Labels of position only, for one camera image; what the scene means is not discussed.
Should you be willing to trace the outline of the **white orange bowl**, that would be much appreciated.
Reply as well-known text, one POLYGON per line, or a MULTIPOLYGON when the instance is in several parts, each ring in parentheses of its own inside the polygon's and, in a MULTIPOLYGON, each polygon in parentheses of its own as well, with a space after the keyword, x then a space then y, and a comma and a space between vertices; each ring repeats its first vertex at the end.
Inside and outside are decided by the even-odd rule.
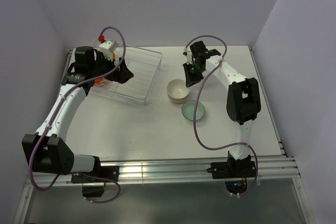
POLYGON ((97 88, 105 88, 108 86, 108 80, 105 78, 98 78, 95 80, 94 86, 97 88))

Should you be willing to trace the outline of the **cream bowl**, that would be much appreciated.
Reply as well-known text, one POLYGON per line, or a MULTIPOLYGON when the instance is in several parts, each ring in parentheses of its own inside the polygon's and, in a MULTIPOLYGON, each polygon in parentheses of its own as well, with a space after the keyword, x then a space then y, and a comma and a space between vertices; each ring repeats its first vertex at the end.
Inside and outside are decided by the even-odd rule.
POLYGON ((188 100, 188 96, 183 97, 183 98, 178 98, 178 99, 170 96, 169 94, 167 96, 168 96, 169 100, 174 104, 183 104, 184 102, 186 102, 188 100))
POLYGON ((190 89, 186 87, 185 81, 181 79, 171 80, 166 90, 167 94, 177 99, 186 97, 190 93, 190 89))

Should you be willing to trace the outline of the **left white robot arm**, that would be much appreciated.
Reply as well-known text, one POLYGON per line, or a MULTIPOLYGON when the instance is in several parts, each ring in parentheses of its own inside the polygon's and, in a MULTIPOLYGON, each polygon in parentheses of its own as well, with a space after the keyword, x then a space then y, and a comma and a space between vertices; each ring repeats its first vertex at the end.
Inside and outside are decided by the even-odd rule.
POLYGON ((29 172, 67 175, 83 173, 91 182, 102 176, 99 157, 75 154, 66 144, 66 136, 77 109, 99 78, 120 84, 133 78, 121 57, 116 57, 118 44, 105 41, 97 48, 77 47, 75 60, 62 78, 58 98, 44 123, 34 134, 26 134, 22 146, 29 172))

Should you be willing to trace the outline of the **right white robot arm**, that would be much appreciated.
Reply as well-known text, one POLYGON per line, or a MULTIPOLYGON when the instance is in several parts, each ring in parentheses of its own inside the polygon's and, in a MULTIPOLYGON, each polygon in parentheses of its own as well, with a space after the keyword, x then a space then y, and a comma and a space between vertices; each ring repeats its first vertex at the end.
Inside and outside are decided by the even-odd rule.
POLYGON ((212 151, 227 148, 228 158, 232 159, 227 164, 228 173, 237 177, 245 171, 243 161, 250 158, 252 152, 249 144, 251 128, 261 111, 261 101, 257 79, 248 78, 235 70, 224 60, 226 52, 227 47, 221 54, 216 49, 207 49, 203 41, 190 42, 183 51, 186 57, 183 69, 186 87, 201 83, 195 106, 198 106, 202 89, 211 75, 214 75, 227 90, 226 112, 235 125, 233 140, 222 147, 207 147, 203 143, 200 145, 212 151))

